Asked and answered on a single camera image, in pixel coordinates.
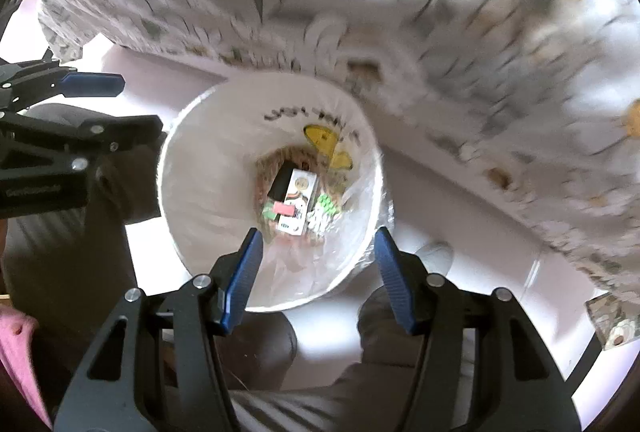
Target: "white trash can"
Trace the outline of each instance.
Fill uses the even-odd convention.
[[[158,191],[187,270],[208,272],[249,228],[263,230],[256,208],[262,158],[290,146],[320,152],[327,141],[332,173],[335,165],[346,184],[339,219],[320,243],[265,235],[248,311],[300,306],[370,264],[376,229],[392,223],[382,153],[355,99],[308,76],[247,73],[185,108],[162,151]]]

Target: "person's leg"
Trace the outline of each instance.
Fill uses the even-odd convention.
[[[56,104],[27,115],[72,126],[103,117]],[[95,332],[118,298],[136,285],[125,224],[159,216],[156,164],[162,140],[102,158],[85,208],[9,222],[0,264],[16,309],[40,323],[33,359],[48,401],[59,399]],[[246,314],[220,345],[230,380],[247,388],[279,388],[295,354],[295,332],[283,314]]]
[[[396,323],[385,288],[360,310],[362,362],[348,367],[331,386],[285,392],[231,393],[246,432],[393,432],[414,379],[421,338]],[[472,383],[473,342],[465,340],[459,400]],[[466,421],[465,401],[454,426]]]
[[[216,338],[226,384],[231,388],[278,390],[298,351],[283,313],[245,313],[228,338]]]
[[[39,105],[27,116],[78,126],[103,115]],[[85,208],[9,220],[2,272],[15,308],[73,369],[118,297],[136,285],[125,223],[159,215],[155,174],[160,143],[100,160]]]

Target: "white sneaker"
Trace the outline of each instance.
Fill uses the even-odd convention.
[[[453,264],[453,248],[448,242],[425,244],[415,255],[418,256],[429,273],[446,276]]]

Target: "bed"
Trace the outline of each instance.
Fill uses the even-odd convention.
[[[639,15],[638,0],[39,0],[63,61],[102,33],[337,82],[383,143],[605,290],[588,309],[606,347],[640,335]]]

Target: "trash can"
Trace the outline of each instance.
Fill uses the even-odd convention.
[[[357,101],[287,73],[241,75],[186,107],[162,151],[158,191],[191,274],[238,249],[249,228],[262,231],[254,312],[333,290],[370,264],[376,229],[392,224],[382,153]]]

